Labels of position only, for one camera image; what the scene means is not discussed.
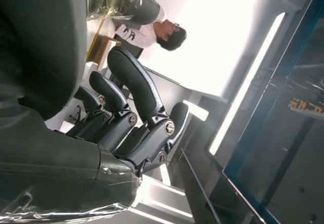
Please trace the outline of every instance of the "black rubber padding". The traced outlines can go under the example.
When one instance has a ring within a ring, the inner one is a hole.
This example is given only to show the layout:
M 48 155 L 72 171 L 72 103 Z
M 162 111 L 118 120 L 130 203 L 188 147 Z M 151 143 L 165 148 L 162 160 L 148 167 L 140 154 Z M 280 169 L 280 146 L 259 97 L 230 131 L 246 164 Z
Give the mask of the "black rubber padding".
M 101 106 L 100 101 L 93 92 L 83 86 L 80 86 L 74 97 L 81 101 L 86 111 L 94 111 Z
M 171 149 L 182 136 L 185 128 L 189 107 L 183 102 L 179 102 L 172 109 L 170 119 L 175 125 L 174 132 L 167 141 L 167 146 Z
M 137 25 L 147 25 L 155 21 L 160 13 L 160 7 L 154 0 L 138 0 L 136 14 L 130 22 Z
M 0 11 L 14 31 L 5 41 L 17 38 L 6 49 L 23 70 L 20 104 L 47 120 L 78 90 L 86 62 L 86 0 L 0 0 Z
M 153 79 L 137 59 L 121 47 L 112 48 L 107 63 L 112 74 L 127 87 L 142 122 L 164 107 Z
M 99 72 L 93 71 L 89 81 L 93 90 L 105 98 L 105 105 L 112 113 L 122 111 L 128 106 L 127 100 L 118 87 Z

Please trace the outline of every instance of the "glass panel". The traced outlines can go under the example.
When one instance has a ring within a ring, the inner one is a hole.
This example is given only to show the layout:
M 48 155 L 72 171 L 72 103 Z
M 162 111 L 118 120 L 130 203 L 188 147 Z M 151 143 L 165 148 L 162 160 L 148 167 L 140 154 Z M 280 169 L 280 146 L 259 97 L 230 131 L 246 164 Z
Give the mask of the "glass panel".
M 184 151 L 179 170 L 196 223 L 261 223 L 210 162 Z
M 288 77 L 269 83 L 267 90 L 277 90 L 279 96 L 261 132 L 255 132 L 257 139 L 237 175 L 231 176 L 280 223 L 324 222 L 323 58 L 322 16 Z M 246 125 L 244 120 L 252 112 L 240 113 L 241 121 L 237 116 L 225 140 L 240 140 Z

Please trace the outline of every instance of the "blue frame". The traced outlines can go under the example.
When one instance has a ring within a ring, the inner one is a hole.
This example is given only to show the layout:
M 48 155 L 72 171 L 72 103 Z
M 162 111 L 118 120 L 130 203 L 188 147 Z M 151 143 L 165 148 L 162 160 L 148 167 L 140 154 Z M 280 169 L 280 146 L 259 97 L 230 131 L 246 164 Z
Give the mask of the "blue frame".
M 289 76 L 292 71 L 292 68 L 298 62 L 323 9 L 324 0 L 313 0 L 308 10 L 304 14 L 299 28 L 281 59 L 277 69 L 274 72 L 273 79 L 281 81 L 286 80 L 287 76 Z M 255 144 L 262 127 L 276 105 L 279 94 L 280 90 L 278 88 L 274 86 L 267 86 L 266 88 L 234 151 L 230 162 L 223 171 L 225 176 L 232 181 L 249 202 L 252 207 L 256 210 L 267 224 L 280 224 L 280 222 L 271 215 L 267 209 L 264 208 L 261 203 L 246 191 L 237 176 L 246 159 L 246 155 Z

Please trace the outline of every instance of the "ceiling light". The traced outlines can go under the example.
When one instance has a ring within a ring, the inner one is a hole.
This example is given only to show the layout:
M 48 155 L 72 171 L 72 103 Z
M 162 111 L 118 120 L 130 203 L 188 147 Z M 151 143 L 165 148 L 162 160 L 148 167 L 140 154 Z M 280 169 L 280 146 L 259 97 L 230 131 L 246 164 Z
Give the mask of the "ceiling light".
M 160 187 L 160 188 L 162 188 L 162 189 L 171 191 L 171 192 L 173 192 L 173 193 L 176 193 L 176 194 L 179 194 L 179 195 L 182 195 L 182 196 L 185 196 L 185 194 L 184 192 L 182 192 L 182 191 L 164 185 L 164 184 L 163 184 L 163 183 L 161 183 L 160 181 L 153 179 L 153 178 L 149 177 L 149 176 L 143 175 L 143 182 L 148 183 L 148 184 L 153 184 L 153 185 L 155 185 L 155 186 L 157 186 L 157 187 Z
M 267 53 L 267 51 L 268 50 L 271 42 L 274 40 L 274 36 L 276 35 L 277 31 L 282 23 L 284 16 L 285 16 L 285 13 L 278 15 L 272 24 L 271 28 L 267 33 L 267 37 L 261 46 L 258 55 L 255 57 L 255 59 L 254 60 L 251 68 L 249 70 L 246 79 L 243 82 L 243 84 L 241 85 L 241 87 L 240 88 L 237 96 L 234 99 L 231 108 L 228 110 L 225 119 L 224 119 L 223 123 L 219 128 L 219 132 L 217 133 L 214 141 L 211 144 L 209 148 L 210 153 L 212 153 L 212 155 L 215 155 L 217 152 L 219 147 L 221 145 L 222 141 L 225 136 L 226 132 L 228 132 L 228 128 L 232 123 L 235 114 L 237 112 L 237 110 L 240 108 L 242 101 L 244 99 L 247 90 L 250 86 L 250 83 L 252 82 L 252 80 L 255 77 L 255 75 L 260 67 L 260 65 L 264 58 L 265 54 Z
M 202 121 L 206 121 L 207 116 L 209 114 L 208 111 L 203 108 L 194 105 L 187 100 L 183 101 L 183 103 L 187 104 L 189 107 L 189 112 L 191 112 L 191 114 L 194 115 Z
M 130 211 L 131 211 L 133 213 L 135 213 L 135 214 L 137 214 L 137 215 L 141 215 L 141 216 L 146 217 L 146 218 L 148 218 L 148 219 L 151 219 L 151 220 L 154 220 L 154 221 L 157 221 L 157 222 L 159 222 L 159 223 L 162 223 L 162 224 L 174 224 L 173 222 L 170 222 L 170 221 L 167 221 L 167 220 L 164 220 L 164 219 L 159 218 L 159 217 L 154 216 L 154 215 L 150 215 L 150 214 L 148 214 L 148 213 L 145 213 L 145 212 L 142 212 L 142 211 L 140 211 L 140 210 L 133 209 L 133 208 L 130 208 Z
M 162 176 L 162 182 L 167 186 L 171 186 L 170 177 L 169 177 L 169 172 L 167 164 L 162 164 L 160 166 L 160 175 Z

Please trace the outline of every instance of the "wooden table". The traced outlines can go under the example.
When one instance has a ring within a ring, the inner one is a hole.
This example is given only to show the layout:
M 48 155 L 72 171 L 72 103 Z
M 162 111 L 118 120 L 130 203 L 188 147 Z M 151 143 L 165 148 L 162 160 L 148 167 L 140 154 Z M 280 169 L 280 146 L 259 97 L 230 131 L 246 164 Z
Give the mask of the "wooden table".
M 97 70 L 107 67 L 109 52 L 114 46 L 121 44 L 113 39 L 115 27 L 110 17 L 88 21 L 87 26 L 87 60 L 98 64 Z

